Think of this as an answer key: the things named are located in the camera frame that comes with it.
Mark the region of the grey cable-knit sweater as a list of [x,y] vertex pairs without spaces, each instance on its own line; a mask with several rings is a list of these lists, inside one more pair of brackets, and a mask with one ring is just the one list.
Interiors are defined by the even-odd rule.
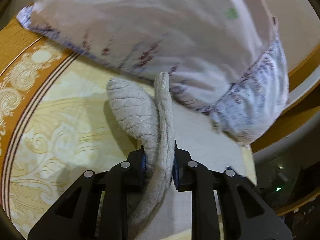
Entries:
[[106,85],[118,125],[141,142],[146,155],[146,186],[141,196],[129,198],[129,239],[135,239],[152,221],[172,181],[175,131],[169,74],[158,74],[154,86],[155,95],[150,96],[133,81],[112,78]]

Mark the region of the wooden headboard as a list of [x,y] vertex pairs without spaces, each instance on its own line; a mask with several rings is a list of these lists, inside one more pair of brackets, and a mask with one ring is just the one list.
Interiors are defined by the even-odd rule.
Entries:
[[319,186],[301,175],[319,161],[319,46],[289,78],[289,106],[252,144],[258,186],[279,216],[319,196]]

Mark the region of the yellow patterned bedspread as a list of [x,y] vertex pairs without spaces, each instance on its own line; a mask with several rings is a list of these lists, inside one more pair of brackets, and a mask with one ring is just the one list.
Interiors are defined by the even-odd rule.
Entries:
[[[31,228],[86,170],[107,171],[140,147],[110,110],[106,85],[121,77],[22,28],[1,30],[1,205],[18,231]],[[252,151],[172,102],[177,145],[210,170],[227,166],[255,185]],[[136,239],[190,239],[191,192],[172,182]]]

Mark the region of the blue floral right pillow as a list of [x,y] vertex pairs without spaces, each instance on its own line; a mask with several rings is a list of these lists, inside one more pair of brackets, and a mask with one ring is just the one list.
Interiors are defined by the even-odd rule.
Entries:
[[289,99],[287,60],[278,31],[278,21],[272,18],[273,39],[243,77],[233,83],[216,103],[204,103],[185,82],[171,86],[174,98],[186,107],[206,114],[213,127],[234,141],[248,145],[260,138],[276,121]]

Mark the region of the pink floral left pillow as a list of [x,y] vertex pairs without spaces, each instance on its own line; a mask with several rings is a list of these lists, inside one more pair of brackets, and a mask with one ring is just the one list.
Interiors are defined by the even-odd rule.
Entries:
[[273,38],[264,0],[34,0],[17,20],[108,68],[154,81],[193,109],[215,105]]

